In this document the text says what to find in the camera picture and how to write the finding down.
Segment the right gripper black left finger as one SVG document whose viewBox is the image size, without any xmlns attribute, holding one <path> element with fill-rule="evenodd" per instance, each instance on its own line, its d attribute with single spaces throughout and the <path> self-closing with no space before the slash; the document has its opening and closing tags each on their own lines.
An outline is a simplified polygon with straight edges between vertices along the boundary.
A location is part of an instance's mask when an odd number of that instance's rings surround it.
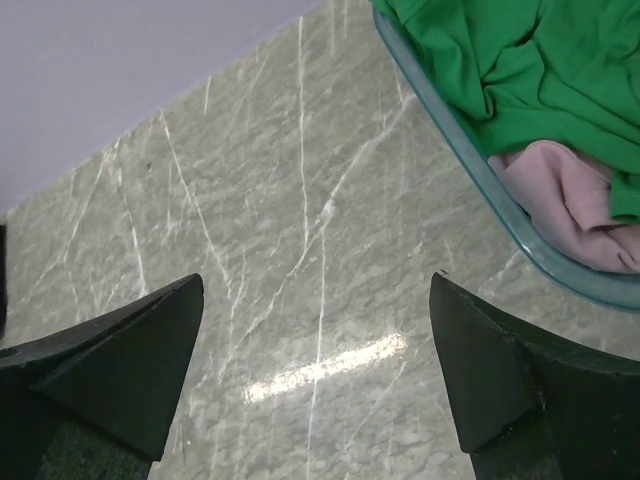
<svg viewBox="0 0 640 480">
<path fill-rule="evenodd" d="M 2 349 L 2 478 L 147 478 L 164 454 L 203 309 L 192 274 Z"/>
</svg>

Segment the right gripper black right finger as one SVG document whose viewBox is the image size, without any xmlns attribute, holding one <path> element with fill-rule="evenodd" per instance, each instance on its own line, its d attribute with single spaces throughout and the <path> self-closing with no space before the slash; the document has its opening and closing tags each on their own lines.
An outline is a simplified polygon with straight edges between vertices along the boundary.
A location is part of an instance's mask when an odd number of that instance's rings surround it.
<svg viewBox="0 0 640 480">
<path fill-rule="evenodd" d="M 440 274 L 430 317 L 478 479 L 636 479 L 639 364 L 553 334 Z"/>
</svg>

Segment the green tank top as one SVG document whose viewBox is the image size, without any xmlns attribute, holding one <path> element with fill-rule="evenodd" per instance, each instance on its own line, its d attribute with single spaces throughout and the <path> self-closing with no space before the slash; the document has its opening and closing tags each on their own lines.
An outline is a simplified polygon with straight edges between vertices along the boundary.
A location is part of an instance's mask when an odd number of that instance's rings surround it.
<svg viewBox="0 0 640 480">
<path fill-rule="evenodd" d="M 635 1 L 379 1 L 486 155 L 553 140 L 613 171 L 609 212 L 639 219 Z"/>
</svg>

